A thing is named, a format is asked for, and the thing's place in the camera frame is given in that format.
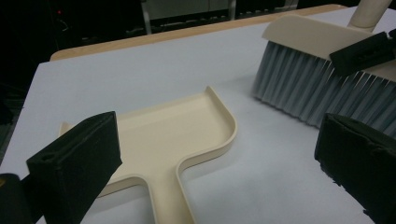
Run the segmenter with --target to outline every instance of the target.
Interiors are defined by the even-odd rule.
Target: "cream dustpan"
[[[236,122],[212,88],[171,103],[117,116],[122,166],[99,196],[148,187],[158,224],[194,223],[179,175],[228,149]],[[61,134],[72,128],[64,123]]]

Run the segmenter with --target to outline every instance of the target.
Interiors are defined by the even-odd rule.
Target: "wooden table edge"
[[[158,33],[155,35],[142,35],[138,37],[125,38],[121,40],[109,41],[100,44],[94,44],[89,46],[71,48],[71,49],[61,49],[53,53],[50,57],[50,61],[57,61],[61,59],[73,58],[83,55],[89,55],[94,53],[101,53],[115,49],[125,49],[130,47],[136,47],[141,45],[153,44],[161,41],[172,40],[177,38],[183,38],[193,35],[208,34],[216,31],[233,29],[237,27],[243,27],[248,25],[260,24],[269,21],[273,21],[276,18],[287,14],[297,14],[302,16],[308,16],[323,12],[329,12],[334,10],[339,10],[346,8],[341,5],[324,5],[319,7],[309,7],[285,12],[279,12],[264,16],[257,16],[247,19],[235,20],[235,21],[224,21],[219,23],[212,23],[208,25],[196,26],[181,30],[175,30],[170,32]]]

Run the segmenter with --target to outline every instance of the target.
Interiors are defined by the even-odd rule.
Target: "broom handle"
[[[392,0],[361,0],[348,27],[371,33]]]

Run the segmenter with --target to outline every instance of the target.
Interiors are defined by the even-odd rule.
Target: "white table surface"
[[[312,17],[346,26],[353,12]],[[395,19],[388,10],[375,33],[395,28]],[[57,138],[64,121],[121,114],[212,86],[235,115],[238,133],[229,152],[181,176],[197,223],[373,223],[314,160],[318,129],[250,96],[266,25],[40,64],[0,173],[25,177],[25,161]],[[154,223],[147,189],[96,200],[83,223]]]

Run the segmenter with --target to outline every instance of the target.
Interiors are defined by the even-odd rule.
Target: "broom bristles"
[[[252,94],[308,125],[325,113],[361,121],[396,138],[396,83],[372,74],[334,74],[332,62],[268,42]]]

